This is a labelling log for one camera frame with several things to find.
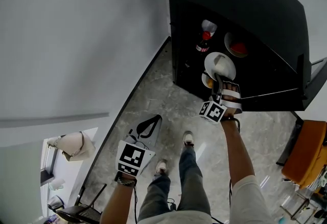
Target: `black chair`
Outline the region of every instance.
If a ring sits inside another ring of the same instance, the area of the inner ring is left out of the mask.
[[[105,184],[96,197],[92,200],[90,205],[80,204],[79,201],[81,196],[78,199],[77,206],[72,206],[66,209],[57,210],[56,213],[63,218],[72,223],[89,223],[89,224],[99,224],[101,213],[93,208],[94,202],[100,196],[102,191],[105,189],[107,184]]]

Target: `white sleeve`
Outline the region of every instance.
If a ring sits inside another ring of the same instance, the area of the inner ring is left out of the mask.
[[[273,224],[255,176],[238,181],[232,190],[230,224]]]

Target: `marble floor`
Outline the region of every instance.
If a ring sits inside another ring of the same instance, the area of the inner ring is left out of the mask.
[[[203,184],[211,205],[212,216],[225,222],[229,219],[229,171],[227,147],[220,125],[214,126],[197,116],[202,100],[177,87],[172,81],[171,44],[162,50],[135,91],[105,143],[86,183],[82,197],[89,203],[101,189],[108,186],[95,203],[102,211],[109,200],[115,182],[115,156],[119,140],[125,138],[128,125],[142,114],[157,113],[163,118],[156,144],[157,156],[144,170],[137,182],[137,214],[146,195],[147,186],[154,173],[156,162],[169,161],[171,190],[169,197],[180,200],[181,188],[178,160],[185,130],[191,130],[195,139],[197,162],[203,173]],[[267,206],[275,219],[280,217],[279,206],[294,190],[291,183],[282,182],[281,169],[275,164],[295,124],[289,112],[255,112],[238,115],[241,135],[252,159],[256,177],[262,188]],[[134,198],[128,223],[134,223]]]

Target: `shoe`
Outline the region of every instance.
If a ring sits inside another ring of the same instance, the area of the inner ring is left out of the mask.
[[[185,131],[183,135],[183,142],[185,146],[194,147],[193,133],[191,131]]]
[[[155,167],[155,173],[168,174],[167,160],[159,160],[158,161],[158,164]]]

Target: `bottle cap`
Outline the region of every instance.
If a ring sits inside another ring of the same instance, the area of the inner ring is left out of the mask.
[[[209,31],[204,31],[202,33],[202,39],[204,40],[209,40],[211,38],[210,32]]]

